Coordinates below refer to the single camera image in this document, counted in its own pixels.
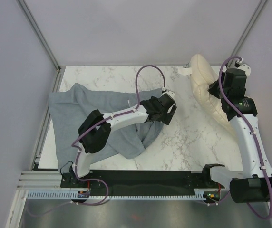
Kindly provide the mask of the blue denim pillowcase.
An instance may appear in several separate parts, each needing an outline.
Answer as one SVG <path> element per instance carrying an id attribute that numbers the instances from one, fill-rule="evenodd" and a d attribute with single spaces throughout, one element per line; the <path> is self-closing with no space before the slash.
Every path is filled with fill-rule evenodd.
<path id="1" fill-rule="evenodd" d="M 91 91 L 75 83 L 66 92 L 49 94 L 49 110 L 53 122 L 58 168 L 66 169 L 67 162 L 73 162 L 77 148 L 72 143 L 79 137 L 82 124 L 91 127 L 110 112 L 122 112 L 137 104 L 133 93 Z M 142 154 L 161 133 L 163 124 L 146 122 L 127 126 L 109 135 L 105 147 L 95 153 L 92 162 L 99 162 L 120 154 L 133 159 Z"/>

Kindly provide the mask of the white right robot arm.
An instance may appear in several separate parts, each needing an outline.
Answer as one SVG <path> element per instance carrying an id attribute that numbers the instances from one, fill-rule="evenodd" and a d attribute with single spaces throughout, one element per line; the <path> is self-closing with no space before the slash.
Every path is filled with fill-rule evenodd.
<path id="1" fill-rule="evenodd" d="M 219 183 L 230 191 L 235 203 L 270 202 L 272 167 L 261 141 L 255 102 L 245 96 L 246 79 L 244 70 L 229 68 L 208 89 L 220 99 L 221 110 L 237 136 L 243 176 L 237 177 L 222 164 L 207 164 L 201 182 L 209 188 Z"/>

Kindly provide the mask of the cream white pillow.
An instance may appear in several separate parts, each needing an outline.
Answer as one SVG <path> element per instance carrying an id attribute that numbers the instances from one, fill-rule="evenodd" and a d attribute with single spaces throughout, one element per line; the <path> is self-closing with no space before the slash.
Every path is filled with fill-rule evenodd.
<path id="1" fill-rule="evenodd" d="M 237 141 L 237 135 L 222 110 L 220 99 L 208 92 L 210 84 L 214 83 L 218 75 L 214 72 L 207 60 L 200 54 L 191 57 L 188 68 L 179 67 L 178 74 L 188 76 L 195 100 L 202 109 L 211 116 L 232 138 Z"/>

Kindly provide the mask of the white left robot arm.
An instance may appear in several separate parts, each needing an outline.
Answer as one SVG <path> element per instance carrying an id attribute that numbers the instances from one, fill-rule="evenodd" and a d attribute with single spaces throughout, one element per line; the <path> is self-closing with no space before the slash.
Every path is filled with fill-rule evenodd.
<path id="1" fill-rule="evenodd" d="M 167 90 L 159 98 L 153 96 L 118 112 L 103 114 L 98 109 L 92 111 L 79 127 L 78 138 L 72 143 L 78 153 L 72 165 L 71 182 L 77 187 L 87 184 L 94 154 L 105 147 L 111 133 L 146 122 L 169 125 L 176 109 L 175 93 Z"/>

